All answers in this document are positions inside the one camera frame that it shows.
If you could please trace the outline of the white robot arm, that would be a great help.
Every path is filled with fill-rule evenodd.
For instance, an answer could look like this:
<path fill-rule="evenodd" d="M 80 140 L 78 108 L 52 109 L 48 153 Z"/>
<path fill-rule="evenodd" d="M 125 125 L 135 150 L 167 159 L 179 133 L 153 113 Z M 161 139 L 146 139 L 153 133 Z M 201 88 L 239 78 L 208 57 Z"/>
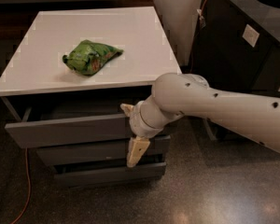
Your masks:
<path fill-rule="evenodd" d="M 133 168 L 164 127 L 185 116 L 210 119 L 215 124 L 280 153 L 280 98 L 221 91 L 193 74 L 164 74 L 151 95 L 136 105 L 122 104 L 134 137 L 127 166 Z"/>

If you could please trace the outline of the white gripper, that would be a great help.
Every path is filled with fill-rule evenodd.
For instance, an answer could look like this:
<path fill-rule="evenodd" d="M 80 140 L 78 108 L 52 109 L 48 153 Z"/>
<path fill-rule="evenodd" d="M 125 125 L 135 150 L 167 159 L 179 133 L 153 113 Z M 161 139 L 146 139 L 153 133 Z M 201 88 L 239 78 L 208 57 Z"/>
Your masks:
<path fill-rule="evenodd" d="M 184 113 L 174 108 L 172 99 L 150 95 L 136 105 L 121 104 L 120 108 L 129 117 L 131 129 L 136 137 L 129 141 L 127 166 L 133 168 L 147 151 L 152 138 L 164 127 L 184 117 Z"/>

